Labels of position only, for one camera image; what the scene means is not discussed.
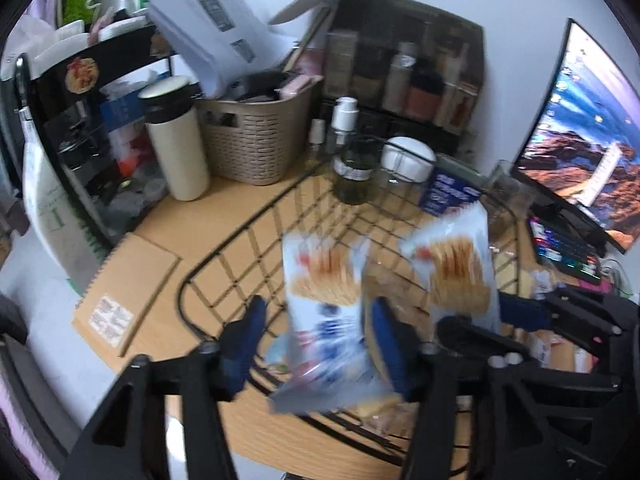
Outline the beige woven storage basket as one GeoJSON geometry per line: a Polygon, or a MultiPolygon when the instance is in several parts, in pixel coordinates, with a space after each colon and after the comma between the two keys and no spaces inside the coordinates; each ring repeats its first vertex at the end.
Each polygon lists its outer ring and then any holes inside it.
{"type": "Polygon", "coordinates": [[[322,78],[313,76],[306,88],[284,100],[196,100],[210,173],[256,186],[280,181],[302,154],[311,102],[321,86],[322,78]]]}

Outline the white lid glass jar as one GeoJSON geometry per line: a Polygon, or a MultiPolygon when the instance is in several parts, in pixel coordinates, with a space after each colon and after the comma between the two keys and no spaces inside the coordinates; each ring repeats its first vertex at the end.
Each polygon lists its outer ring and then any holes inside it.
{"type": "Polygon", "coordinates": [[[435,162],[436,154],[429,146],[408,136],[394,136],[382,149],[381,168],[410,183],[425,182],[435,162]]]}

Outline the bagged bread slice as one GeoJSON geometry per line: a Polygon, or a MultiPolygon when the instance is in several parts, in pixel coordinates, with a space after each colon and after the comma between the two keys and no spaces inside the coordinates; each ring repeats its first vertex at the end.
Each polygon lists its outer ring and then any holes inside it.
{"type": "Polygon", "coordinates": [[[382,264],[367,265],[362,291],[364,343],[385,391],[360,401],[356,412],[375,434],[405,439],[433,387],[433,367],[421,353],[430,323],[410,304],[409,282],[382,264]]]}

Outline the white thermos bottle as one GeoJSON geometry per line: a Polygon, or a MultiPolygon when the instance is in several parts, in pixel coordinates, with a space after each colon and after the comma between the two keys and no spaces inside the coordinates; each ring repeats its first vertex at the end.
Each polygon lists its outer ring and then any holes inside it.
{"type": "Polygon", "coordinates": [[[208,190],[210,174],[189,78],[153,82],[139,100],[170,194],[182,202],[197,200],[208,190]]]}

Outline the cardboard piece with label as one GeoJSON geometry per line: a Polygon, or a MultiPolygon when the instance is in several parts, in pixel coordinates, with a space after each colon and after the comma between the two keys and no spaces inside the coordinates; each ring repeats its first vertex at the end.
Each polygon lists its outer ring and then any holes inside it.
{"type": "Polygon", "coordinates": [[[79,301],[73,326],[81,336],[121,358],[178,263],[173,252],[134,233],[126,234],[79,301]]]}

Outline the dark acrylic cosmetic cabinet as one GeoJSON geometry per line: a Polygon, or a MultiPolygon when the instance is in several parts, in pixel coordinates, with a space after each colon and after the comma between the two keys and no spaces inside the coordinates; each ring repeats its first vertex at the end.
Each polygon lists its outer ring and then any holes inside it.
{"type": "Polygon", "coordinates": [[[485,31],[414,0],[340,0],[323,59],[324,116],[356,99],[357,127],[454,154],[485,79],[485,31]]]}

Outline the blue luncheon meat can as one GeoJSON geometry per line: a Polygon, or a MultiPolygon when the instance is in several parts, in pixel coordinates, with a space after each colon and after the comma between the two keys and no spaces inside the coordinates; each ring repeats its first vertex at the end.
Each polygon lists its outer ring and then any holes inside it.
{"type": "Polygon", "coordinates": [[[439,217],[480,199],[486,178],[477,170],[445,154],[438,154],[435,168],[424,184],[421,210],[439,217]]]}

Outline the cracker packet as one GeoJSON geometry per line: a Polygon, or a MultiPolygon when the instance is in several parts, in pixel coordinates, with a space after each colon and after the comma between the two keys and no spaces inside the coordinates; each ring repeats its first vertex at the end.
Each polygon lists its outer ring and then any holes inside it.
{"type": "Polygon", "coordinates": [[[290,379],[270,396],[277,414],[353,408],[383,393],[363,335],[362,279],[370,240],[348,247],[301,232],[282,240],[288,331],[295,344],[290,379]]]}
{"type": "Polygon", "coordinates": [[[497,333],[500,307],[488,240],[488,215],[475,202],[413,230],[398,244],[428,293],[432,325],[465,316],[497,333]]]}

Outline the curved computer monitor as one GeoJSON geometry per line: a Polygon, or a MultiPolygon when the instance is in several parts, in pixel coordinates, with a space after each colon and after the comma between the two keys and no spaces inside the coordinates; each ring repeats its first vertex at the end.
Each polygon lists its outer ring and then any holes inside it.
{"type": "Polygon", "coordinates": [[[572,18],[512,174],[619,252],[639,239],[639,93],[572,18]]]}

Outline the pump dispenser bottle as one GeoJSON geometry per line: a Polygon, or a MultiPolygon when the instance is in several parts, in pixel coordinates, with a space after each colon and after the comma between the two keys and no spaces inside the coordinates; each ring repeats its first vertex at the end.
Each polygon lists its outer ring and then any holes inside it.
{"type": "Polygon", "coordinates": [[[374,166],[371,142],[357,132],[358,115],[355,98],[338,98],[326,147],[331,155],[333,193],[342,203],[352,206],[367,201],[374,166]]]}

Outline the RGB mechanical keyboard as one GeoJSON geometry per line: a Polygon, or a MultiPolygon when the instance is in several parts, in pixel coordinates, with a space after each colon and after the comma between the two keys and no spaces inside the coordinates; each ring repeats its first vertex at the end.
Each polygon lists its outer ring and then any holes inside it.
{"type": "Polygon", "coordinates": [[[537,217],[528,217],[526,226],[538,263],[553,264],[561,273],[591,285],[601,283],[600,259],[592,246],[537,217]]]}

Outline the blue yellow duck toy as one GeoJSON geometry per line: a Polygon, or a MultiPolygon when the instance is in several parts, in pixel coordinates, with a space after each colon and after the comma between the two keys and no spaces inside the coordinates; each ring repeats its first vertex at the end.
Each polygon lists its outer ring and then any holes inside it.
{"type": "Polygon", "coordinates": [[[265,363],[272,374],[288,375],[292,372],[294,356],[295,344],[291,335],[285,333],[271,341],[265,355],[265,363]]]}

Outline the clear glass tea jar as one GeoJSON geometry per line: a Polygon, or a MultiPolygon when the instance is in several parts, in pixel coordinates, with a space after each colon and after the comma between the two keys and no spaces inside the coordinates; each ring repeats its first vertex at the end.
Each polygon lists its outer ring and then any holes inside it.
{"type": "Polygon", "coordinates": [[[482,202],[490,226],[508,226],[514,218],[525,219],[535,199],[535,190],[513,177],[512,168],[510,162],[501,159],[485,181],[482,202]]]}

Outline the white papers stack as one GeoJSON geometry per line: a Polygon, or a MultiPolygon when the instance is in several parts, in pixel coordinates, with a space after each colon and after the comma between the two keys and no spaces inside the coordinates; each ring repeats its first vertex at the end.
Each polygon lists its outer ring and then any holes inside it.
{"type": "Polygon", "coordinates": [[[210,98],[242,77],[277,67],[294,46],[245,0],[149,0],[148,17],[210,98]]]}

